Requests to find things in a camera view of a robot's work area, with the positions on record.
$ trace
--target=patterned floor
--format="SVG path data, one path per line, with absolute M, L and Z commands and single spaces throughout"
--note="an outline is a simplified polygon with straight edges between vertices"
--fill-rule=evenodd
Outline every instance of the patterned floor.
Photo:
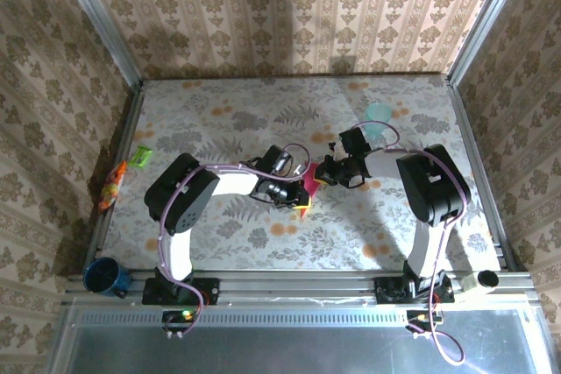
M 300 142 L 319 160 L 369 103 L 383 102 L 403 146 L 444 144 L 472 190 L 445 268 L 499 269 L 443 76 L 152 81 L 143 90 L 131 155 L 138 145 L 154 153 L 145 168 L 126 174 L 104 256 L 134 268 L 156 265 L 158 226 L 143 197 L 180 153 L 233 163 Z M 303 219 L 245 197 L 215 198 L 195 226 L 191 258 L 196 269 L 393 270 L 401 269 L 414 234 L 401 182 L 374 176 L 358 190 L 322 187 Z

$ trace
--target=green object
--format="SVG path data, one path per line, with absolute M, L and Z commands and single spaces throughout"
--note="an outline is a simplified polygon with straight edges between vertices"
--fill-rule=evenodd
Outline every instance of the green object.
M 132 159 L 129 161 L 129 166 L 136 166 L 137 168 L 142 168 L 148 162 L 148 159 L 152 155 L 152 149 L 146 148 L 145 146 L 139 146 L 135 152 Z

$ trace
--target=damask wallpaper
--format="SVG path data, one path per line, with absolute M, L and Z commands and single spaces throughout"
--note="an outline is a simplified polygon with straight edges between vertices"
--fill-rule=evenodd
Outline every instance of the damask wallpaper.
M 561 0 L 508 0 L 460 93 L 561 349 Z
M 0 4 L 0 373 L 25 374 L 82 267 L 128 88 L 77 0 Z
M 445 72 L 484 0 L 103 0 L 146 79 Z

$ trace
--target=blue mug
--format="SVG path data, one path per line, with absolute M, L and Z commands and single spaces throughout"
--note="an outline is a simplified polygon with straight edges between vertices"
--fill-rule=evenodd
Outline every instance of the blue mug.
M 114 258 L 98 258 L 84 272 L 84 286 L 92 293 L 124 298 L 131 286 L 131 273 Z

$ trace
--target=floral tablecloth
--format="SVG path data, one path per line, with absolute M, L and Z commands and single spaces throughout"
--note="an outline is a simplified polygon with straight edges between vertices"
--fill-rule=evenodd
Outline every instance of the floral tablecloth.
M 446 251 L 448 270 L 499 270 L 444 76 L 149 81 L 131 154 L 153 150 L 144 168 L 124 179 L 101 252 L 132 268 L 157 263 L 158 225 L 143 202 L 147 188 L 181 153 L 233 163 L 270 145 L 306 145 L 314 160 L 337 134 L 362 120 L 372 102 L 393 110 L 401 145 L 446 146 L 472 190 L 467 216 Z M 384 131 L 380 142 L 391 140 Z M 295 152 L 296 159 L 302 156 Z M 321 187 L 312 209 L 277 210 L 236 195 L 213 198 L 196 224 L 195 269 L 401 269 L 415 217 L 399 180 L 370 179 L 346 190 Z

